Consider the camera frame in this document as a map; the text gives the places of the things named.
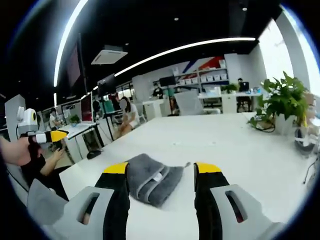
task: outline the window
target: window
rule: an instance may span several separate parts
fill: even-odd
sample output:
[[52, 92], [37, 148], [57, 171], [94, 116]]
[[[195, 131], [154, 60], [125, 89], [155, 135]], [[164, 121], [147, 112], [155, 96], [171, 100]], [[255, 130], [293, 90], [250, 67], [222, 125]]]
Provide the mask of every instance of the window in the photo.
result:
[[290, 9], [283, 9], [283, 12], [291, 23], [301, 45], [309, 76], [310, 92], [320, 97], [320, 72], [317, 63], [317, 59], [319, 59], [317, 49], [298, 17]]
[[270, 81], [274, 81], [274, 78], [281, 79], [284, 77], [283, 71], [293, 77], [294, 71], [287, 46], [273, 19], [261, 34], [259, 41], [266, 77]]

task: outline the hand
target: hand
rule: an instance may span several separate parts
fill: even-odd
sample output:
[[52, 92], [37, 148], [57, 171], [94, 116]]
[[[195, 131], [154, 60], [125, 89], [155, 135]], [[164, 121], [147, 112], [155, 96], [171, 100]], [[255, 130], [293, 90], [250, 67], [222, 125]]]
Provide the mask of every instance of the hand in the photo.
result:
[[63, 154], [65, 153], [65, 151], [63, 149], [59, 150], [55, 150], [55, 152], [53, 153], [53, 159], [58, 162], [61, 157], [63, 156]]
[[[3, 137], [0, 137], [0, 148], [4, 161], [9, 164], [18, 166], [26, 165], [30, 162], [29, 152], [29, 139], [28, 137], [22, 137], [15, 142], [9, 142]], [[39, 158], [42, 153], [42, 149], [37, 150], [37, 157]]]

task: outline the air conditioner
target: air conditioner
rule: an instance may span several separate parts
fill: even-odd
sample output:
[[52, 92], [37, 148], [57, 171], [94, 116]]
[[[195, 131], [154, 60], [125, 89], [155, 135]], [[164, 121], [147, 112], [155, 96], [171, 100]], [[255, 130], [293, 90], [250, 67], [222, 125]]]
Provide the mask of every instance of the air conditioner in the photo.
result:
[[92, 65], [114, 64], [127, 54], [128, 53], [125, 51], [103, 49], [93, 59], [91, 64]]

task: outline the ceiling light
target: ceiling light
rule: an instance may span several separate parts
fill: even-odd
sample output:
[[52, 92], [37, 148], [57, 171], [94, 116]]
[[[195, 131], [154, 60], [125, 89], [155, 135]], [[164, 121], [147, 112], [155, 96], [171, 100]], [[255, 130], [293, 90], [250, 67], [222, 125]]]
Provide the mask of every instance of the ceiling light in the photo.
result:
[[74, 25], [78, 15], [80, 14], [81, 10], [84, 8], [85, 4], [88, 2], [88, 0], [80, 0], [78, 5], [73, 10], [73, 13], [71, 14], [71, 17], [69, 21], [67, 22], [61, 41], [58, 49], [58, 53], [56, 56], [55, 61], [55, 67], [54, 67], [54, 77], [53, 77], [53, 86], [56, 87], [58, 84], [58, 75], [59, 75], [59, 69], [60, 69], [60, 63], [62, 58], [62, 53], [64, 52], [64, 48], [66, 46], [66, 42], [69, 36], [69, 33], [71, 31], [72, 26]]
[[54, 107], [56, 108], [57, 107], [57, 94], [56, 93], [53, 94], [53, 101], [54, 101]]
[[163, 55], [166, 54], [170, 54], [182, 49], [187, 49], [187, 48], [191, 48], [191, 47], [195, 47], [195, 46], [199, 46], [199, 45], [204, 45], [204, 44], [213, 44], [213, 43], [222, 43], [222, 42], [233, 42], [233, 41], [255, 41], [256, 39], [254, 37], [229, 37], [229, 38], [220, 38], [220, 39], [213, 39], [213, 40], [207, 40], [207, 41], [200, 41], [200, 42], [195, 42], [195, 43], [191, 43], [188, 45], [184, 45], [184, 46], [179, 46], [176, 48], [173, 48], [171, 50], [167, 50], [161, 53], [158, 53], [156, 55], [153, 55], [151, 57], [146, 58], [145, 60], [139, 61], [125, 69], [123, 69], [122, 71], [119, 71], [118, 73], [116, 73], [114, 76], [119, 76], [120, 74], [123, 74], [124, 72], [135, 68], [136, 66], [139, 66], [140, 64], [144, 64], [150, 60], [156, 59], [158, 57], [161, 57]]

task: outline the laptop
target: laptop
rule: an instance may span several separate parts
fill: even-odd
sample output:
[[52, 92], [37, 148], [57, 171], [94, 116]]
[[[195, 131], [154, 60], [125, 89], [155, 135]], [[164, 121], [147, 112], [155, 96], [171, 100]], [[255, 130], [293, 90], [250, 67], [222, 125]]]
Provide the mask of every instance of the laptop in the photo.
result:
[[249, 82], [243, 81], [239, 82], [239, 92], [247, 92], [249, 91]]

